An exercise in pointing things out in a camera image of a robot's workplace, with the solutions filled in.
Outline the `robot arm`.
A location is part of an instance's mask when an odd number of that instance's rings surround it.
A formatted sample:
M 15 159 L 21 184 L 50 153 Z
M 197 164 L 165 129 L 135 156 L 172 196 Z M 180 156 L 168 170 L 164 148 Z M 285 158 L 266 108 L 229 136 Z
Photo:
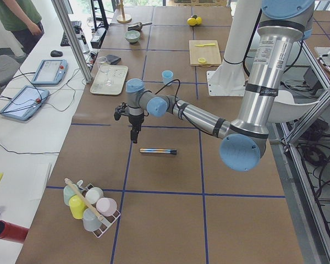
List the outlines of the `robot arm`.
M 115 109 L 114 118 L 128 117 L 133 142 L 138 139 L 145 113 L 155 117 L 171 113 L 220 138 L 220 157 L 229 168 L 249 171 L 257 166 L 266 149 L 268 118 L 292 45 L 311 32 L 314 2 L 263 1 L 261 10 L 260 42 L 237 118 L 229 122 L 177 96 L 155 95 L 145 89 L 142 80 L 131 79 L 126 84 L 128 99 Z

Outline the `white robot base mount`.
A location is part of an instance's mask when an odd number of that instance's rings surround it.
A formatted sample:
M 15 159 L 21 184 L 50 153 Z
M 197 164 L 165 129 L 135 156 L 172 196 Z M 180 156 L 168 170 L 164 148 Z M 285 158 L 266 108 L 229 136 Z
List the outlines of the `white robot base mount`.
M 244 60 L 260 20 L 261 4 L 259 0 L 237 1 L 222 64 L 207 72 L 210 96 L 244 95 Z

